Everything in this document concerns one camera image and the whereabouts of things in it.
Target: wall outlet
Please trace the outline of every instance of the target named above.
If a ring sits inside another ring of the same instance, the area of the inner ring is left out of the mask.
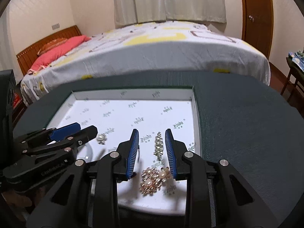
[[[53,29],[53,30],[58,29],[58,28],[60,28],[59,23],[58,23],[58,24],[55,24],[55,25],[52,25],[52,29]]]

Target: folded clothes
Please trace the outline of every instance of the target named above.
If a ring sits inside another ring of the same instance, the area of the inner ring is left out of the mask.
[[[45,69],[51,62],[57,60],[59,57],[65,55],[83,42],[87,42],[89,40],[91,40],[91,38],[87,37],[86,35],[76,36],[68,39],[64,44],[59,45],[39,56],[27,73],[34,74]]]
[[[296,53],[289,52],[288,56],[304,72],[304,55],[301,51]]]

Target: door handle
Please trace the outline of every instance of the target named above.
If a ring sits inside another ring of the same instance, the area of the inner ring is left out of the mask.
[[[251,15],[249,15],[248,18],[249,18],[252,22],[254,22],[254,18],[253,18]]]

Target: bed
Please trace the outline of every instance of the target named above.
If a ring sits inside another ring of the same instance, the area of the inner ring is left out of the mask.
[[[57,32],[17,55],[25,74],[43,43],[81,35],[77,26]],[[252,76],[270,83],[267,58],[246,42],[187,21],[144,23],[92,37],[33,75],[25,74],[21,92],[27,104],[55,87],[87,78],[146,70],[206,70]]]

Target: wooden headboard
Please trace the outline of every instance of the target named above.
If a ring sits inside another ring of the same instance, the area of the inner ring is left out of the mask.
[[[43,45],[47,44],[48,42],[59,39],[59,38],[71,38],[74,36],[80,36],[81,32],[77,26],[72,26],[66,29],[63,29],[59,32],[56,32],[52,35],[45,37],[44,39],[39,40],[38,42],[32,44],[31,46],[27,47],[19,54],[16,55],[19,66],[23,73],[23,76],[26,75],[27,71],[31,68],[35,60],[38,58],[37,52],[42,48]]]

